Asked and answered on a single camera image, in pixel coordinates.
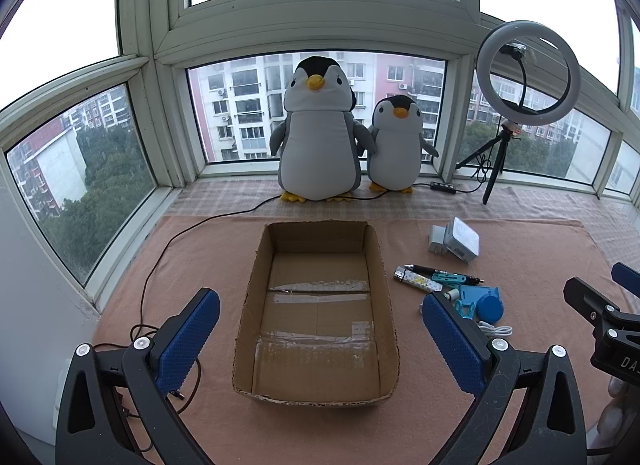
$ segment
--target ring light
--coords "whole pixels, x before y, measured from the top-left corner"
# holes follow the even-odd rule
[[[503,100],[497,95],[491,84],[491,64],[500,48],[514,39],[526,36],[539,37],[551,42],[564,56],[568,69],[568,80],[564,94],[554,105],[546,109],[540,109],[540,111],[521,108],[514,102]],[[555,31],[529,20],[505,22],[484,38],[478,52],[476,75],[478,76],[482,95],[484,95],[484,98],[487,99],[492,108],[504,118],[517,124],[547,125],[557,122],[569,114],[580,95],[580,65],[574,52]]]

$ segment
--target stuffed penguin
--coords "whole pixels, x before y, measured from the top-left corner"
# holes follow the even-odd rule
[[[369,130],[353,119],[355,105],[335,60],[314,56],[298,64],[284,94],[287,116],[269,142],[271,156],[282,145],[278,181],[283,200],[329,199],[359,187],[355,140],[369,152],[376,146]]]
[[[438,157],[438,152],[422,137],[422,113],[408,96],[380,100],[373,111],[371,135],[375,152],[367,154],[371,190],[412,192],[420,174],[422,150]],[[364,146],[358,146],[362,153]]]

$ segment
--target pen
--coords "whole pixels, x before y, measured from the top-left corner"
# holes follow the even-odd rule
[[[438,270],[437,268],[429,268],[429,267],[421,267],[420,265],[404,265],[408,270],[415,271],[416,273],[422,273],[427,275],[433,275],[434,273],[451,273],[453,275],[463,275],[465,277],[466,285],[479,285],[480,283],[484,283],[484,280],[479,277],[474,277],[473,275],[465,275],[464,273],[455,273],[452,271],[446,270]]]

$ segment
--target blue bottle cap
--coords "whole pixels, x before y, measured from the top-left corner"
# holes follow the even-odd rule
[[[495,295],[485,293],[476,304],[476,315],[479,320],[488,322],[489,324],[495,324],[502,318],[504,313],[504,306],[502,301]]]

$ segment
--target plaid cloth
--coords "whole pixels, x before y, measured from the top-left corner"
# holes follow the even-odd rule
[[[374,197],[369,181],[353,195]],[[427,186],[414,188],[413,194],[392,192],[371,201],[290,203],[274,200],[252,215],[299,220],[360,219],[466,219],[499,220],[578,220],[590,233],[610,264],[622,261],[640,270],[639,232],[625,214],[625,204],[598,200],[596,196],[575,192],[529,190],[515,187],[494,188],[487,205],[482,205],[484,187],[478,192],[447,194]],[[180,193],[167,215],[214,216],[247,210],[261,201],[282,193],[275,178],[233,179],[201,178]],[[627,293],[634,310],[640,314],[640,299]]]

